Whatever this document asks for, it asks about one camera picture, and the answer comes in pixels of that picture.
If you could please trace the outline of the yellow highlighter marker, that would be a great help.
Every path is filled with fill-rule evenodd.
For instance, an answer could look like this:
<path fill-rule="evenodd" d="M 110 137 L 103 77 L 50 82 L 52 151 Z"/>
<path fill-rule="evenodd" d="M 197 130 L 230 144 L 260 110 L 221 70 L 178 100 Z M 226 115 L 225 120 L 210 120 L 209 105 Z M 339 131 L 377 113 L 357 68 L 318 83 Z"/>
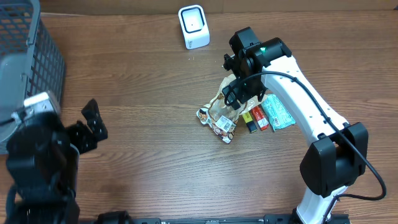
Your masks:
<path fill-rule="evenodd" d="M 249 132 L 250 133 L 256 132 L 257 131 L 257 126 L 256 126 L 256 124 L 255 124 L 250 112 L 244 113 L 242 115 L 242 117 L 243 117 L 243 119 L 244 119 L 244 121 L 246 123 L 246 126 L 248 127 Z"/>

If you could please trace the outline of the brown cookie bag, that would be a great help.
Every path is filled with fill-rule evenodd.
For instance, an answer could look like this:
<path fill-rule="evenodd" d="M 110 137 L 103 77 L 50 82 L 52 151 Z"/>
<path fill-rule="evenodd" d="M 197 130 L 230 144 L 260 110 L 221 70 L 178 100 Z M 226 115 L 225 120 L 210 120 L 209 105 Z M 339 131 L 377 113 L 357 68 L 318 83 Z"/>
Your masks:
<path fill-rule="evenodd" d="M 233 140 L 239 118 L 244 113 L 250 112 L 255 106 L 259 106 L 267 98 L 267 95 L 265 95 L 262 101 L 258 101 L 255 96 L 244 103 L 238 110 L 234 110 L 231 106 L 226 106 L 222 89 L 235 79 L 236 77 L 233 74 L 225 77 L 216 96 L 197 111 L 197 117 L 200 122 L 203 125 L 208 125 L 226 144 Z"/>

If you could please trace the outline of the red snack bar wrapper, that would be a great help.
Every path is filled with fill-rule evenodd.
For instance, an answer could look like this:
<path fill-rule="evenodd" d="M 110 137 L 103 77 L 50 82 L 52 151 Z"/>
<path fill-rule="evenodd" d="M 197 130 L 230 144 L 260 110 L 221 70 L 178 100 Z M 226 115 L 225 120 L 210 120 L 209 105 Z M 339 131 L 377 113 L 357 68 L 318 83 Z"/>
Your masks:
<path fill-rule="evenodd" d="M 257 125 L 259 126 L 261 131 L 264 131 L 269 127 L 269 122 L 266 119 L 263 110 L 259 106 L 255 106 L 251 110 L 251 113 L 254 116 L 254 119 L 256 120 Z"/>

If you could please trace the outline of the teal tissue packet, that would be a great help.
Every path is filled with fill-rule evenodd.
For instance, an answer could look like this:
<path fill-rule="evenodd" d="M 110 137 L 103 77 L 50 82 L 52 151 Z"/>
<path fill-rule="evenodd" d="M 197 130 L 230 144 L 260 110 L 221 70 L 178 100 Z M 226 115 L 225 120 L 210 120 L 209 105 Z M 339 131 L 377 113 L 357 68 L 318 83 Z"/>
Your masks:
<path fill-rule="evenodd" d="M 269 119 L 273 131 L 287 128 L 296 122 L 275 94 L 267 95 L 261 103 L 262 109 Z"/>

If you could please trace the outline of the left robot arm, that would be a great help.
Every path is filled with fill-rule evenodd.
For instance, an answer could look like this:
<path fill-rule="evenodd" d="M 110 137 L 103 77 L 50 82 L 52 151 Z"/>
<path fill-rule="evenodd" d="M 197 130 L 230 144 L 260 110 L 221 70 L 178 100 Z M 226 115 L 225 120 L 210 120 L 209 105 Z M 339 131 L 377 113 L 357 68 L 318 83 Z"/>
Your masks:
<path fill-rule="evenodd" d="M 108 131 L 94 99 L 81 110 L 86 122 L 68 127 L 56 107 L 43 100 L 13 114 L 21 128 L 6 145 L 6 167 L 14 180 L 6 200 L 6 223 L 79 222 L 79 158 L 107 139 Z"/>

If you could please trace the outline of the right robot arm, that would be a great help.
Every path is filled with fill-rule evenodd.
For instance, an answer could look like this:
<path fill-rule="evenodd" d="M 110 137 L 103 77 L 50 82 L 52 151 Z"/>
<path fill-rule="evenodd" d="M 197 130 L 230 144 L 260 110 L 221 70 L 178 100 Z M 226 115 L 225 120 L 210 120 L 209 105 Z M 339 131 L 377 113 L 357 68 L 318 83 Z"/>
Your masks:
<path fill-rule="evenodd" d="M 280 38 L 261 42 L 247 27 L 235 32 L 229 45 L 233 55 L 224 55 L 224 67 L 236 79 L 222 90 L 226 106 L 238 110 L 270 90 L 309 146 L 300 164 L 307 186 L 302 201 L 290 215 L 266 215 L 265 223 L 349 223 L 347 215 L 331 211 L 365 172 L 367 129 L 361 123 L 349 124 L 327 104 Z"/>

